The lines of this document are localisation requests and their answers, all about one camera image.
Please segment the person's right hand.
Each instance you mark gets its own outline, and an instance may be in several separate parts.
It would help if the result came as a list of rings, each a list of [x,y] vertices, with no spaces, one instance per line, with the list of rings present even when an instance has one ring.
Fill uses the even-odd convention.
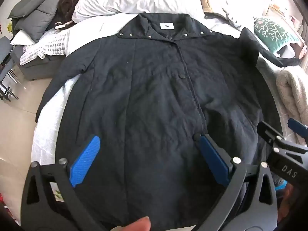
[[[278,209],[278,222],[283,220],[289,214],[290,209],[298,198],[299,193],[299,189],[290,183],[287,183],[284,189],[284,197]]]

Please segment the person's left hand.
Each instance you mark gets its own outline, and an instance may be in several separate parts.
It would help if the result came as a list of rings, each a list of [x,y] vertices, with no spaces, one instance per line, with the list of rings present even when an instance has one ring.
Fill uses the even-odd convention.
[[[150,231],[151,221],[149,216],[138,219],[137,221],[123,227],[121,231]]]

